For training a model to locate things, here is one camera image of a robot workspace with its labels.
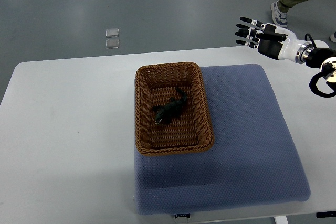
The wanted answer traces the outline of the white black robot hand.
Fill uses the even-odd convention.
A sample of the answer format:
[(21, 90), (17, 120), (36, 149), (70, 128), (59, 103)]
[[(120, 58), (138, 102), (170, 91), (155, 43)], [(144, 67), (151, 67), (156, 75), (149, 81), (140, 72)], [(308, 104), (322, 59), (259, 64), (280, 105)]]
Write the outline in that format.
[(239, 19), (242, 23), (236, 25), (235, 35), (240, 37), (236, 43), (255, 49), (268, 58), (303, 64), (303, 55), (316, 46), (313, 41), (299, 40), (295, 33), (275, 24), (247, 17)]

